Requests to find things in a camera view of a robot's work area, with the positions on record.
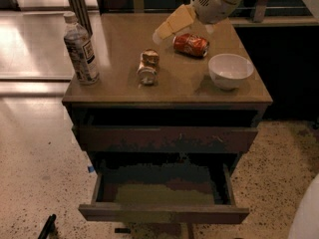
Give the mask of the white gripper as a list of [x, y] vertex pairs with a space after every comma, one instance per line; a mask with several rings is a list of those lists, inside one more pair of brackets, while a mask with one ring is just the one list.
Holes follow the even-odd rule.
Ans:
[[190, 0], [191, 5], [180, 5], [155, 29], [153, 41], [159, 44], [189, 27], [196, 16], [201, 23], [206, 24], [207, 33], [212, 34], [215, 29], [213, 24], [227, 18], [238, 3], [239, 0]]

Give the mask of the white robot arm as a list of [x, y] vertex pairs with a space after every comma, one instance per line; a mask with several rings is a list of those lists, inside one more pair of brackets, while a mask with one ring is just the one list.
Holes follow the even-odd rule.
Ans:
[[[210, 20], [233, 15], [242, 0], [217, 0]], [[248, 21], [271, 30], [318, 17], [318, 0], [257, 0]], [[273, 98], [250, 151], [232, 175], [251, 212], [237, 227], [198, 225], [195, 239], [319, 239], [318, 34], [250, 34], [248, 54]]]

